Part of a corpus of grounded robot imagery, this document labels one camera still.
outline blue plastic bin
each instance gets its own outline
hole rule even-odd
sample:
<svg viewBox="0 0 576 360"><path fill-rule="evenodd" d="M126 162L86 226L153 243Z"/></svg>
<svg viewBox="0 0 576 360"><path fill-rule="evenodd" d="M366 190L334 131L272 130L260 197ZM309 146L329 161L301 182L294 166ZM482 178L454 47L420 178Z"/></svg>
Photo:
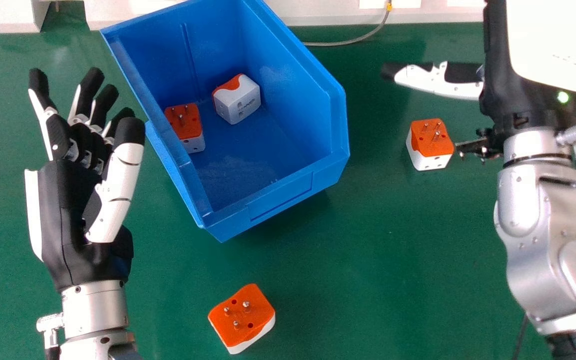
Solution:
<svg viewBox="0 0 576 360"><path fill-rule="evenodd" d="M101 30L146 134L197 225L224 242L336 183L350 155L345 92L261 0L190 0ZM237 125L212 91L245 73L262 106ZM163 110L198 103L188 153Z"/></svg>

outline green surface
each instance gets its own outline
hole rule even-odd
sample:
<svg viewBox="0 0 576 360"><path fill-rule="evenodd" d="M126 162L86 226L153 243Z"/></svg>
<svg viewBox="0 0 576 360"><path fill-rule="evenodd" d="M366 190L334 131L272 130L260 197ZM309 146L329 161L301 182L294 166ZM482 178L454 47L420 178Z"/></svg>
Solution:
<svg viewBox="0 0 576 360"><path fill-rule="evenodd" d="M308 28L305 41L359 35L367 27ZM366 43L316 48L347 91L352 156L340 182L227 243L197 228L146 144L125 224L135 260L127 285L131 330L146 359L231 358L210 309L257 283L277 323L239 359L509 359L523 314L505 281L505 249L493 228L500 161L453 159L418 173L405 139L410 121L441 117L454 141L489 126L475 102L438 98L379 78L385 61L482 61L480 23L389 25ZM0 359L41 359L37 317L60 310L27 235L23 169L45 161L27 99L27 71L50 78L66 112L75 85L102 68L138 107L80 4L51 11L41 34L0 35ZM522 359L548 359L532 328Z"/></svg>

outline robotic arm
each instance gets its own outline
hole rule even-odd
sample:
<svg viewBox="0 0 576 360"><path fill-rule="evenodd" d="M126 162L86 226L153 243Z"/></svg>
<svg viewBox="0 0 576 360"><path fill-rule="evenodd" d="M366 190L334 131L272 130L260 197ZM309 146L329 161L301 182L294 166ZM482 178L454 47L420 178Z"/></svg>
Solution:
<svg viewBox="0 0 576 360"><path fill-rule="evenodd" d="M503 156L494 225L510 290L553 357L576 360L576 0L487 0L484 45L482 67L388 63L382 75L478 99L491 117L457 150Z"/></svg>
<svg viewBox="0 0 576 360"><path fill-rule="evenodd" d="M48 79L30 70L28 94L50 160L25 171L30 244L61 294L62 312L41 317L47 360L139 359L128 327L124 285L133 258L132 235L121 223L143 155L144 125L122 109L91 68L78 85L68 119L50 100ZM63 328L66 342L59 345Z"/></svg>

